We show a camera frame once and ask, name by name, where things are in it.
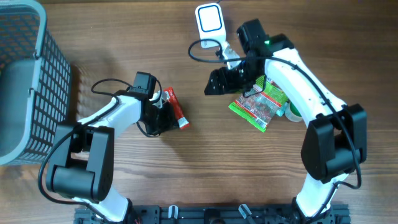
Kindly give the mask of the green candy bag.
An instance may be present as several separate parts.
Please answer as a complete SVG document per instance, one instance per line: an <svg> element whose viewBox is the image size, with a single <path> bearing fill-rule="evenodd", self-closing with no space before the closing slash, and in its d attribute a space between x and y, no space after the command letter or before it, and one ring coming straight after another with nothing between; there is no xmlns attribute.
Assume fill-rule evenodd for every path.
<svg viewBox="0 0 398 224"><path fill-rule="evenodd" d="M261 132L265 132L275 112L288 102L287 95L276 83L264 75L256 80L253 88L229 104L229 109L251 123Z"/></svg>

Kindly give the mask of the red stick sachet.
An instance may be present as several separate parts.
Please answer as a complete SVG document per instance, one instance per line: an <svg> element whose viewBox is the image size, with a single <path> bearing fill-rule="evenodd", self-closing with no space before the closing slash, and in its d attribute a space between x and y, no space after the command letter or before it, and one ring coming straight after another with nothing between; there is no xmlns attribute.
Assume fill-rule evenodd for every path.
<svg viewBox="0 0 398 224"><path fill-rule="evenodd" d="M177 95L175 94L174 89L172 87L168 87L164 90L164 93L166 95L166 100L173 106L179 128L185 129L189 127L190 123L183 113L182 107L177 99Z"/></svg>

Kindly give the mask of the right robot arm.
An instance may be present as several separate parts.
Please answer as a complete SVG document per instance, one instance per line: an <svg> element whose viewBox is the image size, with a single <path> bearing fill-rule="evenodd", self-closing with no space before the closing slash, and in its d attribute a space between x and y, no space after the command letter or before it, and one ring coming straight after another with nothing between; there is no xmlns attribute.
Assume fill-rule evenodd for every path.
<svg viewBox="0 0 398 224"><path fill-rule="evenodd" d="M237 29L244 56L225 41L201 38L204 48L216 47L221 68L212 71L206 95L240 93L260 95L257 80L271 80L294 105L292 113L304 121L307 131L301 158L307 176L293 199L291 220L312 223L331 211L330 202L350 173L360 174L367 153L367 115L360 105L347 105L332 94L307 68L294 44L284 34L269 36L260 21L245 22Z"/></svg>

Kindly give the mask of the mint wet wipes packet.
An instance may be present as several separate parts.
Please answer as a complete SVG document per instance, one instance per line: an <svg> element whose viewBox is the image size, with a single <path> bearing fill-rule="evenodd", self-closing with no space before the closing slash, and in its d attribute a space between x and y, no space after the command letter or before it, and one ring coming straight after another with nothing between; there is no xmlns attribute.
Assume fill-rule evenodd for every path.
<svg viewBox="0 0 398 224"><path fill-rule="evenodd" d="M282 117L285 114L286 109L289 107L289 102L285 102L276 112L275 114L279 117Z"/></svg>

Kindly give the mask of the green-lidded jar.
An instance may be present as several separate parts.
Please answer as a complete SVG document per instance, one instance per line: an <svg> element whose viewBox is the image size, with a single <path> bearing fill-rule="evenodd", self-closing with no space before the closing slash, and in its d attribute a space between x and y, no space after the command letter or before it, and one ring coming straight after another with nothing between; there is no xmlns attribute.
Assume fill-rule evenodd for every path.
<svg viewBox="0 0 398 224"><path fill-rule="evenodd" d="M285 117L292 122L301 122L303 120L301 114L298 109L294 106L294 104L290 101L285 109Z"/></svg>

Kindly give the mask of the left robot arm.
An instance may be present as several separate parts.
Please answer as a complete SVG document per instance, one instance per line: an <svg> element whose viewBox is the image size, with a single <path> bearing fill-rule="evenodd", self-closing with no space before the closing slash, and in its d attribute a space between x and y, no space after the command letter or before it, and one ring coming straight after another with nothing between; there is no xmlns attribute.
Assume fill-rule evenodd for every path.
<svg viewBox="0 0 398 224"><path fill-rule="evenodd" d="M131 200L112 185L114 140L133 124L148 138L178 127L171 103L163 99L163 91L155 91L160 86L155 76L137 72L133 84L112 93L95 114L60 123L39 169L40 193L54 203L82 205L98 222L141 223Z"/></svg>

